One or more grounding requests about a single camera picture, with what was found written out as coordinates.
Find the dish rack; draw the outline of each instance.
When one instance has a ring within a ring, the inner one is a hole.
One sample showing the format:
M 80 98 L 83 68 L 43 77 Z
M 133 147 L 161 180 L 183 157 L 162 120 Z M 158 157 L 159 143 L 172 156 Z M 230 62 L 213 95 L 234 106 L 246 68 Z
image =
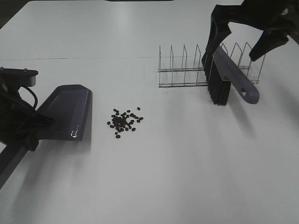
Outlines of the dish rack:
M 260 76 L 265 61 L 266 55 L 259 60 L 253 62 L 249 57 L 249 52 L 252 47 L 248 42 L 241 48 L 238 43 L 235 43 L 230 54 L 225 44 L 221 47 L 226 51 L 230 58 L 238 65 L 246 77 L 255 85 L 260 85 Z M 188 60 L 186 46 L 183 47 L 182 56 L 174 56 L 174 50 L 171 45 L 170 56 L 162 57 L 161 46 L 159 46 L 159 87 L 194 87 L 207 86 L 204 68 L 201 62 L 202 52 L 198 44 L 195 49 L 193 60 Z

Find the white tabletop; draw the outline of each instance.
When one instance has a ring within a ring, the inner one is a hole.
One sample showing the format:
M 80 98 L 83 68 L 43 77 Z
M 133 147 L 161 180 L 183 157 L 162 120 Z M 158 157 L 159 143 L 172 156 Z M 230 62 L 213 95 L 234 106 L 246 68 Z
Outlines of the white tabletop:
M 0 30 L 1 66 L 38 70 L 33 90 L 39 102 L 62 84 L 93 91 L 84 140 L 43 140 L 28 152 L 0 191 L 0 223 L 299 222 L 299 47 L 294 41 L 267 55 L 257 105 L 245 103 L 233 88 L 227 106 L 219 107 L 205 87 L 157 87 L 159 44 L 179 51 L 184 43 L 191 50 L 196 43 L 205 46 L 209 24 L 202 21 L 209 23 L 213 5 L 34 1 Z M 111 28 L 114 10 L 128 10 L 116 14 L 126 29 L 109 40 L 99 30 L 121 32 Z M 148 24 L 137 26 L 127 17 Z M 169 32 L 155 33 L 157 27 L 163 31 L 161 24 L 169 24 Z M 26 41 L 13 35 L 17 28 Z M 49 28 L 60 29 L 61 39 Z M 26 30 L 39 36 L 30 39 Z M 242 28 L 233 37 L 254 43 L 258 34 Z M 50 59 L 56 57 L 68 59 Z M 117 140 L 106 125 L 112 109 L 137 106 L 144 121 Z

